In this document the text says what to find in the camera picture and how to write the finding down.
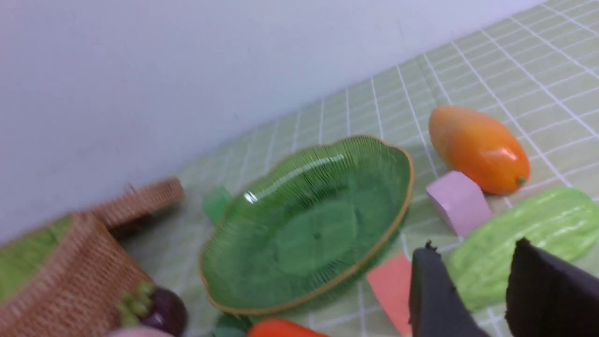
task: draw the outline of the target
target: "orange mango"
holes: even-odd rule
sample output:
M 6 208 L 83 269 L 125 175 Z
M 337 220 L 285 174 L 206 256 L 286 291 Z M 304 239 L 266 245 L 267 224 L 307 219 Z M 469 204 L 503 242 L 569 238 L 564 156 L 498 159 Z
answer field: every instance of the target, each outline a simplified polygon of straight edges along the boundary
M 487 193 L 517 191 L 530 177 L 524 148 L 501 122 L 461 106 L 439 106 L 428 120 L 431 142 L 447 166 Z

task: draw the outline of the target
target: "basket lid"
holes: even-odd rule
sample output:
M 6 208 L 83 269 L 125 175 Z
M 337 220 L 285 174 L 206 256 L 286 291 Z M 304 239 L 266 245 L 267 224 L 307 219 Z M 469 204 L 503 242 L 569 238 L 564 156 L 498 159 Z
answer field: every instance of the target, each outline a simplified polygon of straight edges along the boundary
M 185 198 L 181 182 L 176 178 L 141 189 L 130 186 L 130 190 L 119 198 L 94 207 L 92 213 L 110 229 L 172 206 Z

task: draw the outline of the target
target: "wicker basket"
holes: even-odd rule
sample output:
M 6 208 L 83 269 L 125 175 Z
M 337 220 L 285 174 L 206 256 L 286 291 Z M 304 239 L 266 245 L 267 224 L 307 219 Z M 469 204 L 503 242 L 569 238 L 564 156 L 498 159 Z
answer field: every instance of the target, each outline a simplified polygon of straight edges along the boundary
M 90 211 L 112 231 L 116 227 L 176 204 L 184 198 L 185 192 L 181 182 L 178 179 L 168 179 L 138 190 L 131 188 L 131 192 L 100 204 Z
M 1 337 L 104 337 L 115 304 L 149 276 L 93 214 L 73 224 L 37 276 L 0 308 Z

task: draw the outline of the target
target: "green block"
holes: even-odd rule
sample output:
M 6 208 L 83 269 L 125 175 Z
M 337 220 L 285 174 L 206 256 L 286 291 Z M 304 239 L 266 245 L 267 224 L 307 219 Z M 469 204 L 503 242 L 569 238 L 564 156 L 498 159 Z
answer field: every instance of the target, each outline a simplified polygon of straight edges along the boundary
M 212 189 L 204 197 L 202 208 L 214 225 L 219 223 L 220 217 L 223 215 L 226 205 L 230 200 L 231 193 L 224 186 Z

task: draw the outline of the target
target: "white wall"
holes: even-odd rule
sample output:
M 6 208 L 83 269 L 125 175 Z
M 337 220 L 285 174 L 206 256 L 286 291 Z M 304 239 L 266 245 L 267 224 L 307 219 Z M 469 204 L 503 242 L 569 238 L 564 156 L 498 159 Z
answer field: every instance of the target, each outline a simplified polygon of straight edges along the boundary
M 2 0 L 0 242 L 540 0 Z

